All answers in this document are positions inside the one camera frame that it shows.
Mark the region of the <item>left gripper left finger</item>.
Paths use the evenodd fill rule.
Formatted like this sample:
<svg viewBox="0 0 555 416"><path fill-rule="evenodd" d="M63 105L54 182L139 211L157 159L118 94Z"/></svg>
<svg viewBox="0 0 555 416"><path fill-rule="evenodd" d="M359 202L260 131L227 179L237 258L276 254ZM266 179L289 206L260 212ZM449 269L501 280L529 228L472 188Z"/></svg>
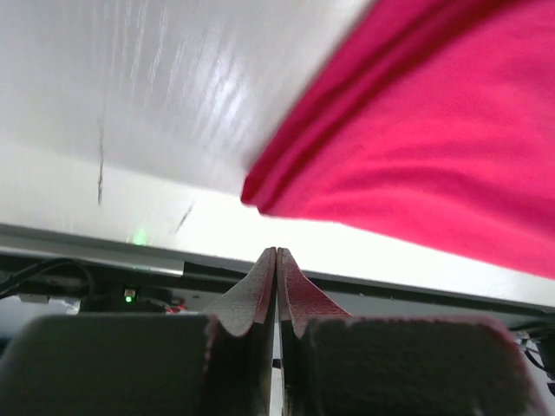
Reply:
<svg viewBox="0 0 555 416"><path fill-rule="evenodd" d="M45 315L1 359L4 415L266 415L277 252L199 314Z"/></svg>

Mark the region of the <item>pink t shirt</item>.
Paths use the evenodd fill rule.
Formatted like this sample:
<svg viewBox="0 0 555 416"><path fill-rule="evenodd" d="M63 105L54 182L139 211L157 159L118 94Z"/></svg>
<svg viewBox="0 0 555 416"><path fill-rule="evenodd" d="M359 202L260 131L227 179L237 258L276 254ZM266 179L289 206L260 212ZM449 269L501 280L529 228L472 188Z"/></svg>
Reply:
<svg viewBox="0 0 555 416"><path fill-rule="evenodd" d="M378 2L241 200L553 277L553 2Z"/></svg>

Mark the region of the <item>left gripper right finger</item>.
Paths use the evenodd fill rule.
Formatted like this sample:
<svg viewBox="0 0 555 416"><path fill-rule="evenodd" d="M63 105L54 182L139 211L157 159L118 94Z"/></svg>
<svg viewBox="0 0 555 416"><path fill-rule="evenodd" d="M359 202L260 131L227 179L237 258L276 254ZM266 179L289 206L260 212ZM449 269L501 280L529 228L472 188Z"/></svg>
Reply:
<svg viewBox="0 0 555 416"><path fill-rule="evenodd" d="M286 415L543 415L508 330L490 318L353 316L277 251Z"/></svg>

